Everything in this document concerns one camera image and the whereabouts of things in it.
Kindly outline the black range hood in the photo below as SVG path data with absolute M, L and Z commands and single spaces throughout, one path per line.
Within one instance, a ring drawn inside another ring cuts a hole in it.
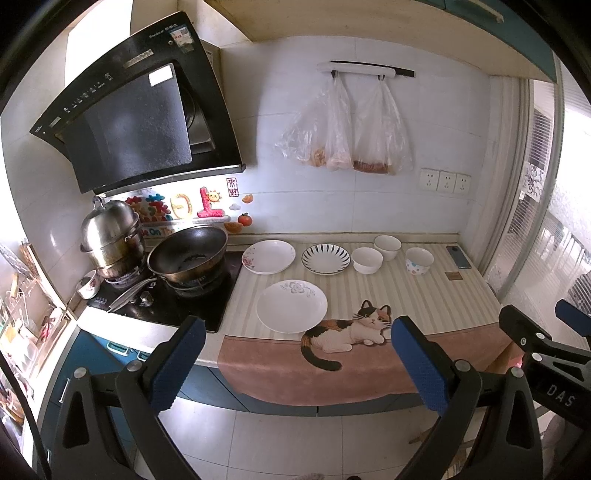
M 184 12 L 97 59 L 30 132 L 70 162 L 83 193 L 245 171 L 213 67 Z

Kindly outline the white plate grey flower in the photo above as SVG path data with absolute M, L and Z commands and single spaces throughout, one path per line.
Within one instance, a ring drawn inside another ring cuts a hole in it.
M 317 285 L 283 280 L 267 287 L 256 303 L 256 315 L 276 333 L 297 334 L 315 327 L 328 312 L 328 299 Z

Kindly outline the dark smartphone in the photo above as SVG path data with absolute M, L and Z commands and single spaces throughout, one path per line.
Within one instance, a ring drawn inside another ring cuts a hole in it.
M 467 270 L 472 268 L 470 260 L 459 246 L 448 245 L 446 249 L 459 270 Z

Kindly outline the white plate blue leaf pattern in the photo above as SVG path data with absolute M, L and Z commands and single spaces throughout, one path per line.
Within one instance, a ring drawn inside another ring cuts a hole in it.
M 351 262 L 351 256 L 342 246 L 322 243 L 308 247 L 301 254 L 301 263 L 311 273 L 331 276 L 344 272 Z

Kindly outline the small white cup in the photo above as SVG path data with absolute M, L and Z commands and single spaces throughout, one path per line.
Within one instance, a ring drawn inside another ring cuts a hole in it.
M 87 272 L 78 282 L 77 293 L 84 299 L 89 300 L 98 294 L 102 279 L 96 270 Z

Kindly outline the plain white bowl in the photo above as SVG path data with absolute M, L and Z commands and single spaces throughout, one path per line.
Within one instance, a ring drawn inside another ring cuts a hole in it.
M 384 262 L 383 255 L 372 247 L 360 247 L 351 254 L 353 269 L 363 275 L 373 275 L 379 271 Z

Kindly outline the white bowl dark rim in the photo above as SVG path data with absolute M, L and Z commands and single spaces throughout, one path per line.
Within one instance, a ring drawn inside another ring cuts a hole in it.
M 374 248 L 378 250 L 384 260 L 387 262 L 393 261 L 401 251 L 402 242 L 392 235 L 379 235 L 374 239 Z

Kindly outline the black wok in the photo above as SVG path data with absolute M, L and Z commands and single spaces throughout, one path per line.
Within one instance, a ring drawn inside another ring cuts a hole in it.
M 168 236 L 148 254 L 147 267 L 152 276 L 120 294 L 107 312 L 123 308 L 157 280 L 162 280 L 179 296 L 211 290 L 224 270 L 226 247 L 228 233 L 213 226 L 190 227 Z

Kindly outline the colourful wall stickers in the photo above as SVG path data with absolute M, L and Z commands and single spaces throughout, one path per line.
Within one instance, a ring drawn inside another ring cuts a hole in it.
M 153 186 L 118 198 L 139 215 L 147 239 L 163 239 L 193 226 L 217 227 L 231 235 L 252 226 L 254 196 L 239 189 L 236 176 Z

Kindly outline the right clear plastic bag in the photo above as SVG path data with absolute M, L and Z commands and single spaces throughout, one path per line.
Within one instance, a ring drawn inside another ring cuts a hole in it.
M 410 137 L 384 78 L 379 78 L 356 107 L 353 169 L 398 175 L 414 168 Z

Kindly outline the white bowl blue dots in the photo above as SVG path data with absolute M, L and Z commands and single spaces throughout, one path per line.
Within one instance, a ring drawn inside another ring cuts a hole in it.
M 425 275 L 434 262 L 434 255 L 425 248 L 411 247 L 406 251 L 406 268 L 412 275 Z

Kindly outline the white plate pink flowers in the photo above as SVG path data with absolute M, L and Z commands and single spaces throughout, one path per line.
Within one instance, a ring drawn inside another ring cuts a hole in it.
M 242 266 L 256 275 L 274 275 L 294 262 L 296 249 L 281 240 L 263 240 L 242 253 Z

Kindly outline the striped cat table mat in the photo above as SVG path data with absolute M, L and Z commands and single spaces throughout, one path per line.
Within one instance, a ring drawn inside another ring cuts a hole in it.
M 414 384 L 390 340 L 394 320 L 410 317 L 421 332 L 452 359 L 478 370 L 499 360 L 509 346 L 500 329 L 500 303 L 480 273 L 459 270 L 446 246 L 432 243 L 435 262 L 415 276 L 399 254 L 373 275 L 348 267 L 320 276 L 301 259 L 283 272 L 260 276 L 242 270 L 221 324 L 217 366 L 235 392 L 257 400 L 320 407 L 358 403 L 414 391 Z M 450 281 L 446 272 L 463 277 Z M 260 294 L 283 280 L 304 280 L 328 299 L 324 320 L 297 334 L 276 333 L 259 321 Z

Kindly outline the clear plastic bag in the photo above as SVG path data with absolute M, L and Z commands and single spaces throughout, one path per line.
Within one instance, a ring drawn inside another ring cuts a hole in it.
M 337 71 L 280 135 L 284 159 L 328 170 L 353 169 L 351 103 Z
M 414 168 L 410 137 L 384 78 L 379 78 L 356 107 L 353 169 L 398 175 Z

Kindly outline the stainless steel steamer pot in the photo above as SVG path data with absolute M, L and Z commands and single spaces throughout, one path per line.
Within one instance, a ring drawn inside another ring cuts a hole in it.
M 89 256 L 103 279 L 115 281 L 143 265 L 140 218 L 123 201 L 94 196 L 92 204 L 81 225 L 80 251 Z

